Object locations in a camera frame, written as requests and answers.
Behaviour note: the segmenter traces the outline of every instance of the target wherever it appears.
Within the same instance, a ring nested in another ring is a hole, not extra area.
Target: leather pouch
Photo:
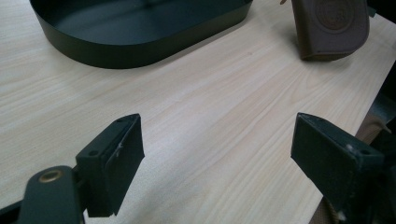
[[[292,7],[303,60],[344,58],[367,40],[365,0],[292,0]]]

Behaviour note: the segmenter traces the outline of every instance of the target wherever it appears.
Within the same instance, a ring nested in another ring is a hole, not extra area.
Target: light wood tabletop
[[[254,0],[245,21],[153,65],[75,62],[46,39],[28,0],[0,1],[0,207],[30,176],[139,113],[146,158],[119,214],[87,223],[307,223],[321,194],[290,158],[298,112],[356,133],[396,59],[396,25],[302,62],[291,1]]]

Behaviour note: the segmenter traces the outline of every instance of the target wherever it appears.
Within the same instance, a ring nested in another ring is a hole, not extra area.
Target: oval black tray
[[[104,68],[156,63],[242,21],[252,0],[31,0],[49,42]]]

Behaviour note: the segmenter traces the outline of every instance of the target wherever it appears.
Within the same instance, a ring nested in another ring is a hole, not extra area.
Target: embossed logo
[[[319,0],[316,4],[319,22],[333,31],[342,31],[352,23],[353,11],[347,0]]]

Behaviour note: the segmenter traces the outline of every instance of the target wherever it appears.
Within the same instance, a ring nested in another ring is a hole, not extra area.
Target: black container
[[[49,42],[104,68],[156,63],[242,21],[252,0],[31,0]]]

